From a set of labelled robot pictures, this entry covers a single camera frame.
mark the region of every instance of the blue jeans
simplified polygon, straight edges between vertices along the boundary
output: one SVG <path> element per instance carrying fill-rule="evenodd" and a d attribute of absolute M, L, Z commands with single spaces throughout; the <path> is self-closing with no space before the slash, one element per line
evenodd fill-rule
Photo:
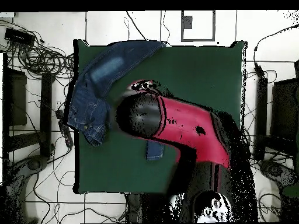
<path fill-rule="evenodd" d="M 112 125 L 105 97 L 112 84 L 165 46 L 159 41 L 124 41 L 108 46 L 79 75 L 72 94 L 68 125 L 81 131 L 92 146 L 99 146 Z M 147 141 L 146 159 L 163 156 L 163 144 Z"/>

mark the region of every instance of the green tabletop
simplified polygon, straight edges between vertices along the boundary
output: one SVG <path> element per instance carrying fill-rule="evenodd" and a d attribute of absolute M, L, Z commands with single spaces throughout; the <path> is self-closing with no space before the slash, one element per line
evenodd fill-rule
<path fill-rule="evenodd" d="M 116 81 L 111 104 L 129 83 L 154 79 L 176 97 L 230 113 L 239 125 L 244 42 L 229 47 L 165 47 Z M 106 47 L 79 41 L 79 72 Z M 165 145 L 162 159 L 146 161 L 145 141 L 109 131 L 100 147 L 79 135 L 79 193 L 164 193 L 175 168 L 176 150 Z"/>

